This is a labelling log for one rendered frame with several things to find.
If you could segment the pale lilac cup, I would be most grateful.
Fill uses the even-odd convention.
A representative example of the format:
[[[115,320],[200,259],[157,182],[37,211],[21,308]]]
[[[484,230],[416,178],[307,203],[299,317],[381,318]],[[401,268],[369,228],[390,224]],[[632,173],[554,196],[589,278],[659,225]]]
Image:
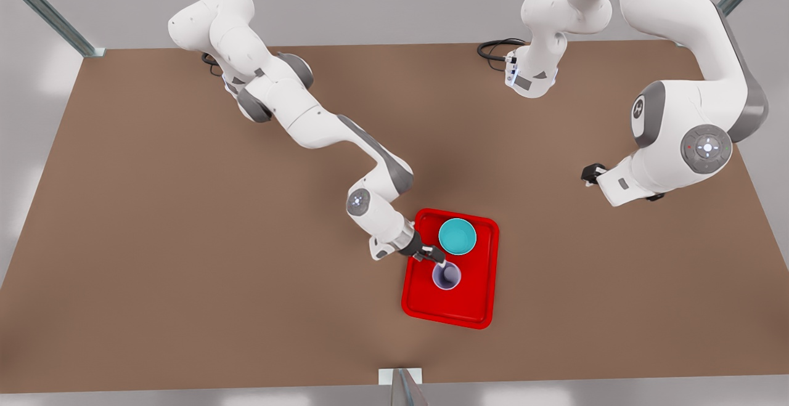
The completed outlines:
[[[437,288],[442,290],[451,290],[459,285],[462,274],[460,269],[454,263],[446,262],[444,269],[432,269],[432,281]]]

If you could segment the teal bowl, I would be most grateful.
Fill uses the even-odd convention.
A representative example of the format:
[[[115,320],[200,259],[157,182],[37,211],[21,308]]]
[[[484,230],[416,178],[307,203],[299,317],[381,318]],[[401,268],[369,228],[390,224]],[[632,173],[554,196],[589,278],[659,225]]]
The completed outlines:
[[[455,256],[468,254],[474,249],[477,241],[477,232],[473,224],[462,218],[451,218],[442,223],[439,228],[438,238],[440,246]]]

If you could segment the red rectangular tray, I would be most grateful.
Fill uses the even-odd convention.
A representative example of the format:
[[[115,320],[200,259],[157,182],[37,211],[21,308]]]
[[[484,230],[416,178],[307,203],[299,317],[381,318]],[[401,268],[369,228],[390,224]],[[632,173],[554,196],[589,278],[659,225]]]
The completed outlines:
[[[479,330],[493,319],[499,226],[490,218],[425,208],[416,215],[416,229],[426,243],[439,244],[440,227],[454,218],[468,221],[476,232],[475,245],[468,253],[446,254],[446,265],[459,268],[459,283],[440,288],[432,276],[442,268],[411,258],[406,265],[402,308],[414,318]]]

